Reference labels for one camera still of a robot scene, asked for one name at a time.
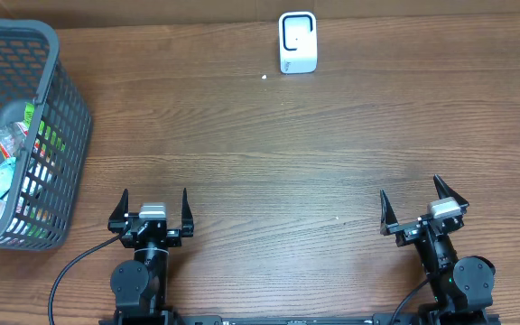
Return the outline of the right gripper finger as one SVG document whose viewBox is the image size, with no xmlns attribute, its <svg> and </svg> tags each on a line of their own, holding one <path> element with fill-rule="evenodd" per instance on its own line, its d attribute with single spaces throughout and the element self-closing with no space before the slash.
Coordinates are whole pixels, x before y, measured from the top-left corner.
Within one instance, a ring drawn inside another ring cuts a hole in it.
<svg viewBox="0 0 520 325">
<path fill-rule="evenodd" d="M 379 192 L 381 200 L 380 234 L 388 236 L 399 226 L 395 212 L 384 190 Z"/>
<path fill-rule="evenodd" d="M 441 200 L 446 198 L 453 198 L 462 209 L 466 209 L 469 206 L 469 202 L 460 196 L 455 190 L 453 190 L 440 175 L 434 174 L 433 182 L 435 189 L 437 190 L 437 194 Z"/>
</svg>

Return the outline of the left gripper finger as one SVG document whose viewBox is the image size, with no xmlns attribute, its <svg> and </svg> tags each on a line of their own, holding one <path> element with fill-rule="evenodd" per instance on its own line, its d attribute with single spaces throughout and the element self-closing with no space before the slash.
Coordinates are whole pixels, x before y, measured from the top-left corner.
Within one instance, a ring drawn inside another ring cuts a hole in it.
<svg viewBox="0 0 520 325">
<path fill-rule="evenodd" d="M 187 189 L 184 188 L 182 192 L 181 204 L 181 236 L 193 237 L 194 234 L 194 220 L 188 202 Z"/>
<path fill-rule="evenodd" d="M 108 219 L 107 229 L 112 233 L 124 234 L 127 230 L 128 195 L 128 189 L 124 189 L 120 201 Z"/>
</svg>

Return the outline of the green snack packet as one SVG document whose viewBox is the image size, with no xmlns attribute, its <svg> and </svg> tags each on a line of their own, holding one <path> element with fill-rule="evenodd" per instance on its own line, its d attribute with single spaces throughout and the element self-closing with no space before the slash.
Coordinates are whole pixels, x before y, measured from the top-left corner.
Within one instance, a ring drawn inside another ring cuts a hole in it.
<svg viewBox="0 0 520 325">
<path fill-rule="evenodd" d="M 23 109 L 23 120 L 19 122 L 11 122 L 0 128 L 0 153 L 5 159 L 17 157 L 19 150 L 24 147 L 26 137 L 28 135 L 29 126 L 33 120 L 35 106 L 31 103 L 24 103 L 20 106 Z M 43 135 L 45 140 L 62 152 L 65 150 L 65 143 L 57 136 L 55 131 L 43 121 L 40 122 L 38 134 Z"/>
</svg>

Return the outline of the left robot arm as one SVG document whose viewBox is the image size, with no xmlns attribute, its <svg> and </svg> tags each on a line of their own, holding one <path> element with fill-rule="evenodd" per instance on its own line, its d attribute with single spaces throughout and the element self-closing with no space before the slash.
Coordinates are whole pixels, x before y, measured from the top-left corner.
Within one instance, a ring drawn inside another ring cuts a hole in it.
<svg viewBox="0 0 520 325">
<path fill-rule="evenodd" d="M 180 314 L 166 304 L 169 250 L 194 235 L 187 192 L 182 193 L 181 226 L 167 226 L 166 206 L 145 203 L 138 212 L 128 208 L 125 190 L 109 217 L 107 228 L 117 234 L 134 257 L 119 264 L 110 277 L 116 299 L 115 324 L 182 324 Z"/>
</svg>

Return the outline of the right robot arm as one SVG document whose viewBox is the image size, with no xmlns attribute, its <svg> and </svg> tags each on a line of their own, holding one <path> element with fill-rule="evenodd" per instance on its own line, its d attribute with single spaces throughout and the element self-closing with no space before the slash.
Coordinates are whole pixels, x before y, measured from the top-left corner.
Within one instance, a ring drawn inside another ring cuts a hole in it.
<svg viewBox="0 0 520 325">
<path fill-rule="evenodd" d="M 384 190 L 380 191 L 380 233 L 395 236 L 397 246 L 413 245 L 426 279 L 408 293 L 386 324 L 494 325 L 489 315 L 496 268 L 483 256 L 463 258 L 450 241 L 450 233 L 464 226 L 469 202 L 440 175 L 433 176 L 438 199 L 415 221 L 401 224 Z"/>
</svg>

